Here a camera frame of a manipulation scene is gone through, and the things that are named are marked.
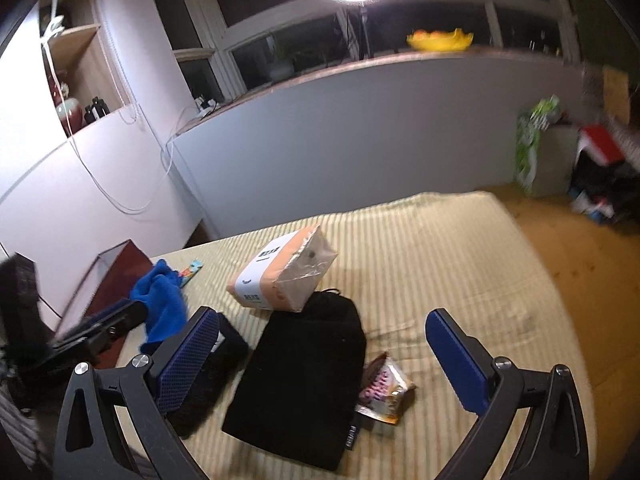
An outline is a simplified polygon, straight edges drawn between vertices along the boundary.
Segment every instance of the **power cord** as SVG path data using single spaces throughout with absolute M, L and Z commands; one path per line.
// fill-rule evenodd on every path
M 91 3 L 91 7 L 92 7 L 92 15 L 94 16 L 94 19 L 95 19 L 95 15 L 96 15 L 95 1 L 94 0 L 90 0 L 90 3 Z M 57 6 L 57 2 L 54 2 L 52 8 L 55 8 L 56 6 Z M 54 37 L 58 36 L 59 34 L 61 34 L 63 30 L 64 30 L 64 28 L 62 27 L 62 17 L 61 16 L 55 16 L 55 17 L 53 17 L 51 19 L 51 21 L 49 23 L 49 26 L 47 27 L 47 30 L 45 31 L 44 36 L 42 38 L 42 46 L 44 48 L 44 51 L 45 51 L 45 54 L 46 54 L 46 58 L 47 58 L 47 62 L 49 64 L 49 71 L 51 72 L 52 79 L 53 79 L 53 81 L 54 81 L 54 83 L 56 85 L 56 89 L 58 90 L 60 96 L 62 96 L 62 88 L 60 86 L 60 82 L 58 80 L 58 76 L 56 75 L 56 70 L 55 70 L 55 67 L 54 67 L 53 59 L 52 59 L 52 56 L 51 56 L 51 50 L 50 50 L 50 47 L 49 47 L 49 40 L 51 38 L 54 38 Z M 108 39 L 110 40 L 110 35 L 108 34 L 108 31 L 106 31 L 106 33 L 107 33 Z M 113 85 L 115 86 L 116 92 L 118 93 L 118 97 L 120 98 L 122 104 L 125 105 L 125 101 L 124 101 L 122 95 L 120 94 L 120 89 L 118 88 L 118 85 L 116 83 L 115 77 L 113 75 L 113 71 L 111 70 L 111 67 L 110 67 L 110 64 L 109 64 L 109 61 L 108 61 L 108 57 L 106 56 L 106 53 L 104 51 L 104 47 L 102 46 L 102 43 L 99 41 L 99 38 L 98 38 L 98 42 L 100 43 L 100 47 L 102 49 L 102 53 L 103 53 L 104 59 L 105 59 L 105 62 L 107 63 L 108 70 L 109 70 L 109 73 L 111 75 L 111 79 L 113 81 Z M 134 102 L 133 106 L 135 108 L 136 115 L 135 115 L 135 117 L 133 117 L 133 121 L 131 123 L 129 123 L 126 120 L 124 120 L 122 115 L 119 114 L 120 118 L 122 119 L 122 121 L 125 124 L 133 124 L 138 119 L 138 108 L 139 108 L 139 105 Z M 186 107 L 186 108 L 184 108 L 182 110 L 182 112 L 180 113 L 180 116 L 178 117 L 178 120 L 176 121 L 176 127 L 179 124 L 179 121 L 182 118 L 182 115 L 184 114 L 184 112 L 189 108 L 190 107 Z M 102 193 L 102 195 L 104 195 L 104 197 L 111 203 L 111 205 L 114 206 L 114 208 L 116 208 L 121 213 L 127 214 L 127 215 L 140 214 L 140 213 L 144 212 L 151 205 L 153 200 L 155 200 L 156 196 L 158 195 L 158 192 L 160 191 L 160 189 L 162 187 L 162 184 L 164 184 L 164 180 L 168 177 L 168 175 L 169 175 L 169 173 L 171 171 L 171 168 L 173 166 L 173 163 L 174 163 L 174 144 L 173 144 L 174 137 L 171 136 L 169 138 L 169 140 L 164 145 L 162 145 L 162 143 L 159 140 L 158 135 L 153 130 L 153 127 L 151 126 L 149 120 L 146 118 L 146 115 L 145 115 L 145 113 L 144 113 L 144 111 L 142 110 L 141 107 L 140 107 L 140 113 L 144 117 L 147 126 L 151 130 L 152 135 L 156 138 L 156 141 L 161 145 L 160 163 L 161 163 L 161 165 L 163 167 L 164 167 L 164 152 L 166 151 L 167 145 L 169 143 L 171 143 L 171 152 L 170 152 L 170 156 L 169 156 L 169 163 L 168 163 L 168 166 L 166 167 L 166 171 L 165 171 L 164 175 L 162 176 L 160 182 L 158 183 L 158 186 L 156 187 L 156 190 L 152 193 L 151 198 L 142 207 L 129 207 L 129 206 L 124 205 L 123 203 L 119 202 L 119 200 L 117 200 L 112 195 L 110 195 L 110 193 L 108 193 L 107 190 L 104 189 L 104 187 L 100 184 L 100 182 L 98 182 L 98 180 L 96 179 L 94 174 L 91 172 L 91 170 L 89 169 L 87 164 L 84 162 L 84 160 L 82 160 L 82 156 L 80 155 L 80 151 L 78 150 L 78 146 L 76 145 L 76 140 L 75 140 L 73 134 L 71 134 L 71 124 L 69 122 L 68 113 L 65 115 L 66 126 L 67 126 L 68 132 L 69 132 L 69 137 L 67 139 L 67 142 L 69 142 L 71 144 L 72 149 L 74 150 L 74 153 L 78 157 L 78 160 L 80 161 L 80 163 L 82 164 L 82 166 L 84 167 L 86 172 L 89 174 L 89 177 L 94 182 L 94 184 L 98 188 L 98 190 Z

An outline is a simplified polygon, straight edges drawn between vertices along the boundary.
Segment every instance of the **yellow fruit bowl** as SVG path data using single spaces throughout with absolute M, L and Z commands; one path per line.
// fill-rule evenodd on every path
M 406 42 L 412 48 L 426 52 L 462 52 L 469 48 L 473 40 L 474 34 L 465 34 L 461 28 L 453 32 L 416 30 L 406 37 Z

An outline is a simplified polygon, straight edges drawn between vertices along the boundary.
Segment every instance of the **black drawstring bag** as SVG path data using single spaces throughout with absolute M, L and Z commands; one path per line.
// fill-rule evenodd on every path
M 222 431 L 335 471 L 360 391 L 366 338 L 353 301 L 314 292 L 302 312 L 274 312 Z

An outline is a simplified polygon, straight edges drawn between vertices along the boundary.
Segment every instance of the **yellow striped sheet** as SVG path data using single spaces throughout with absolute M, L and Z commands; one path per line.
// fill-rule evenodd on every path
M 321 223 L 338 251 L 319 288 L 339 288 L 355 302 L 367 335 L 367 359 L 389 351 L 417 384 L 415 403 L 397 426 L 381 423 L 373 431 L 360 431 L 354 450 L 345 451 L 339 470 L 331 473 L 222 433 L 238 374 L 209 420 L 185 441 L 210 478 L 434 478 L 475 419 L 460 406 L 424 338 L 425 317 L 438 307 L 446 308 L 492 355 L 506 355 L 519 367 L 533 370 L 551 370 L 557 363 L 571 368 L 593 468 L 591 385 L 572 322 L 545 268 L 493 195 L 423 193 L 261 229 L 164 257 L 174 269 L 183 269 L 196 258 L 204 263 L 184 289 L 190 313 L 203 304 L 223 312 L 254 348 L 268 313 L 239 306 L 225 291 L 226 280 L 272 238 L 313 222 Z M 137 353 L 143 337 L 142 327 L 129 335 L 119 366 Z M 510 458 L 526 417 L 520 411 L 487 478 L 499 478 Z M 127 438 L 135 442 L 130 422 L 124 420 L 123 426 Z

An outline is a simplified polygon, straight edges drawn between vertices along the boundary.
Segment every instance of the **candy packet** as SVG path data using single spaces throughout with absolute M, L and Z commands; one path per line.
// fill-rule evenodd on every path
M 183 288 L 191 278 L 202 268 L 202 262 L 200 260 L 193 260 L 189 267 L 180 271 L 180 288 Z
M 364 369 L 356 412 L 387 424 L 397 424 L 402 400 L 415 384 L 389 357 L 380 354 Z

